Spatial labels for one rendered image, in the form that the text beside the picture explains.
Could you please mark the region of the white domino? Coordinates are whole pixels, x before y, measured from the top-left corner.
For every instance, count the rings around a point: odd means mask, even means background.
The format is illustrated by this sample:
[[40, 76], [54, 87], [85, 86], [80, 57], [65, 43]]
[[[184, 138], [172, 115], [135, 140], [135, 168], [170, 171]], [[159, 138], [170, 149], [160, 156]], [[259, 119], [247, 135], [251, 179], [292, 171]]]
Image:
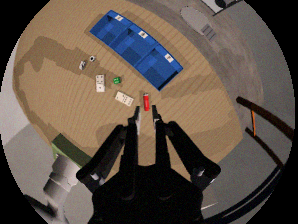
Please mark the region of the white domino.
[[122, 103], [124, 103], [128, 106], [130, 106], [134, 98], [132, 98], [132, 97], [118, 91], [115, 99], [117, 99], [118, 101], [120, 101], [120, 102], [122, 102]]
[[105, 92], [105, 78], [104, 75], [96, 75], [97, 92]]

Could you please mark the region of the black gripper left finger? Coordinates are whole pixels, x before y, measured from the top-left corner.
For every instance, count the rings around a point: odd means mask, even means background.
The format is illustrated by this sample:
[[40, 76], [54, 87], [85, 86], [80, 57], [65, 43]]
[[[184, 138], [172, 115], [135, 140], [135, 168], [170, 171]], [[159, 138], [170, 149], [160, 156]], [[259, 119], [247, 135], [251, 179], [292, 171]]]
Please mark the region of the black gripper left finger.
[[[135, 165], [138, 165], [138, 138], [141, 123], [140, 106], [134, 116], [127, 119], [128, 125], [117, 125], [93, 158], [76, 173], [76, 178], [93, 194], [105, 183], [124, 143], [115, 192], [123, 200], [135, 196]], [[120, 136], [120, 138], [119, 138]], [[126, 138], [126, 139], [125, 139]]]

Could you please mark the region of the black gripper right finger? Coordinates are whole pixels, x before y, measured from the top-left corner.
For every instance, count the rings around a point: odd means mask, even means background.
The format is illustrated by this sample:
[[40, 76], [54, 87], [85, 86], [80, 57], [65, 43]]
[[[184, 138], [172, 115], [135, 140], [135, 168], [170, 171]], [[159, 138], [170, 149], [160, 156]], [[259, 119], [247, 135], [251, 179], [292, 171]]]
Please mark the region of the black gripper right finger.
[[220, 174], [220, 166], [205, 157], [175, 121], [164, 123], [156, 105], [152, 105], [152, 110], [154, 131], [156, 127], [155, 196], [167, 200], [174, 191], [166, 135], [190, 174], [191, 182], [203, 192]]

